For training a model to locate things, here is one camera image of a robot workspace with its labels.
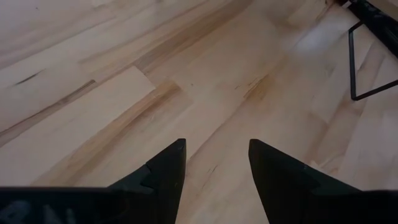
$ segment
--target black metal leg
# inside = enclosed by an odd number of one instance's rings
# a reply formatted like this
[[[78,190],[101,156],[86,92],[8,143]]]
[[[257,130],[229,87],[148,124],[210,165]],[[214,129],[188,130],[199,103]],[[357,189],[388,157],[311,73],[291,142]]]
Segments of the black metal leg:
[[[354,34],[353,32],[363,25],[363,22],[359,22],[355,24],[352,28],[348,31],[348,45],[349,45],[349,80],[351,84],[351,99],[353,101],[359,101],[365,99],[369,96],[375,95],[376,93],[380,93],[381,91],[387,90],[391,87],[398,85],[398,80],[390,82],[386,85],[380,86],[374,90],[369,92],[363,93],[362,95],[356,95],[356,69],[355,69],[355,52],[354,52]]]

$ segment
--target black object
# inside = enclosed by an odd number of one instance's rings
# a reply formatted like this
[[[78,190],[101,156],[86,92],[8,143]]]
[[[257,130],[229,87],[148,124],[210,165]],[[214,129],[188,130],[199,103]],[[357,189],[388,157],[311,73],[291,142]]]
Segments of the black object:
[[[361,25],[365,24],[366,27],[378,38],[381,42],[396,56],[398,57],[398,22],[389,17],[378,8],[374,7],[367,1],[352,2],[350,9],[360,22],[355,24],[348,31],[349,38],[349,80],[351,84],[351,99],[359,101],[369,96],[380,93],[398,85],[398,80],[390,82],[379,88],[373,89],[359,96],[356,95],[356,69],[354,57],[354,35],[353,32]]]
[[[175,223],[185,145],[175,141],[108,188],[2,188],[0,223]]]
[[[398,223],[398,192],[362,192],[252,139],[251,170],[270,224]]]

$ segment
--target light wood plank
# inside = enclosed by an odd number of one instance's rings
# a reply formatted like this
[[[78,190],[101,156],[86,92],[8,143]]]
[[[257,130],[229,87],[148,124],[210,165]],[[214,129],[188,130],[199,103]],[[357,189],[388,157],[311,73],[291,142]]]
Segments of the light wood plank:
[[[95,134],[75,152],[57,163],[48,173],[38,178],[34,185],[74,185],[90,169],[109,154],[109,148],[123,135],[123,130],[142,113],[161,104],[181,89],[173,82],[165,82],[126,110],[120,117]]]
[[[63,63],[0,91],[0,133],[88,83],[77,63]]]
[[[55,19],[44,21],[47,22],[45,26],[29,27],[33,30],[27,33],[24,30],[10,32],[10,37],[0,39],[0,68],[10,66],[114,18],[113,11],[107,7],[86,9],[83,12],[78,10],[77,14],[73,11],[67,17],[57,15]]]
[[[128,19],[104,22],[0,70],[0,89],[12,86],[64,60],[83,60],[135,39],[203,1],[183,1],[167,7],[154,4]]]
[[[76,99],[79,99],[81,96],[85,95],[86,93],[96,88],[97,86],[98,83],[94,82],[93,80],[89,81],[88,83],[84,84],[82,87],[75,90],[73,93],[67,95],[66,97],[62,98],[60,101],[56,102],[55,104],[43,109],[42,111],[36,113],[35,115],[1,132],[0,147],[5,145],[7,142],[13,140],[14,138],[18,137],[20,134],[22,134],[24,131],[28,130],[35,124],[41,122],[46,117],[62,109],[65,105],[68,105],[74,102]]]
[[[108,186],[130,174],[170,144],[168,140],[171,138],[163,142],[164,146],[147,147],[157,143],[159,136],[169,132],[170,125],[173,125],[192,103],[192,99],[181,89],[168,94],[164,100],[155,103],[129,123],[122,133],[104,148],[107,154],[91,160],[89,166],[82,173],[77,173],[77,178],[69,184],[84,187]]]
[[[95,80],[110,77],[112,74],[135,64],[140,57],[149,54],[151,50],[154,50],[164,41],[175,38],[174,36],[186,29],[187,26],[192,26],[192,23],[197,22],[197,20],[224,4],[224,0],[206,1],[193,8],[189,13],[177,16],[175,19],[138,39],[83,60],[81,66]]]
[[[28,185],[105,128],[154,87],[126,70],[0,148],[1,185]]]
[[[287,19],[287,22],[293,26],[308,26],[327,8],[328,1],[306,0],[304,4]]]

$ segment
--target wood grain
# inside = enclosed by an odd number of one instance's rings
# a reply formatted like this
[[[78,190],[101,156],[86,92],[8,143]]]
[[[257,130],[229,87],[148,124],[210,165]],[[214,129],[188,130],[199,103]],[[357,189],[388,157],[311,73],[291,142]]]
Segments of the wood grain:
[[[66,105],[0,148],[0,183],[32,183],[153,89],[132,68]]]
[[[0,28],[1,185],[105,187],[186,138],[177,223],[267,223],[257,138],[359,189],[398,188],[398,89],[350,100],[358,18],[333,1],[34,2],[48,8]],[[397,79],[366,27],[355,39],[358,93]]]

